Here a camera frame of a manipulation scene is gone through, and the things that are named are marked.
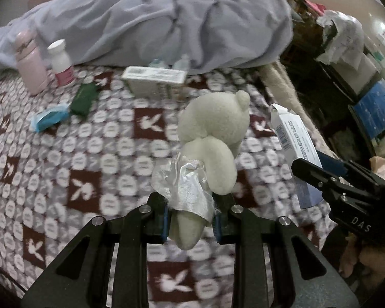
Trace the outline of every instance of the cardboard box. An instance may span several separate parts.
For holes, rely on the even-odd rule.
[[[127,67],[122,76],[135,97],[175,100],[182,99],[186,77],[184,71],[140,66]]]
[[[298,158],[303,158],[322,168],[321,161],[301,117],[293,111],[288,112],[286,108],[278,104],[273,104],[272,107],[271,124],[276,131],[290,170],[292,162]],[[298,177],[294,177],[294,183],[301,209],[316,206],[323,200],[322,192],[317,188]]]

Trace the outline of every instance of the silver bolt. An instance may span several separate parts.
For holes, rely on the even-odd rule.
[[[241,205],[233,205],[231,207],[231,211],[234,213],[242,213],[244,211],[244,208]]]
[[[147,205],[147,204],[141,205],[139,210],[141,213],[149,213],[149,212],[151,212],[151,207],[150,207],[150,205]]]
[[[96,216],[91,219],[91,224],[94,226],[99,226],[104,222],[104,219],[101,216]]]
[[[279,222],[283,226],[289,226],[291,223],[291,220],[290,220],[290,218],[287,218],[286,216],[282,216],[282,217],[280,217]]]

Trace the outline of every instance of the black cable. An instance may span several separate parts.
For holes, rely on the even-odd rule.
[[[21,286],[12,276],[10,276],[5,270],[0,269],[0,274],[10,280],[14,285],[16,285],[23,293],[27,292],[23,286]]]

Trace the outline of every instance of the pink bottle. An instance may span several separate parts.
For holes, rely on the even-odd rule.
[[[15,40],[17,69],[25,87],[32,95],[42,92],[48,85],[47,70],[30,31],[20,32]]]

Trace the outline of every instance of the plush toy head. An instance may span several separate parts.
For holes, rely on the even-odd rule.
[[[237,179],[234,158],[249,126],[249,95],[245,91],[210,93],[190,102],[182,113],[178,136],[181,156],[204,163],[208,186],[213,193],[230,193]],[[174,210],[169,237],[183,250],[189,250],[200,239],[207,220],[180,208]],[[205,203],[197,200],[194,203]]]

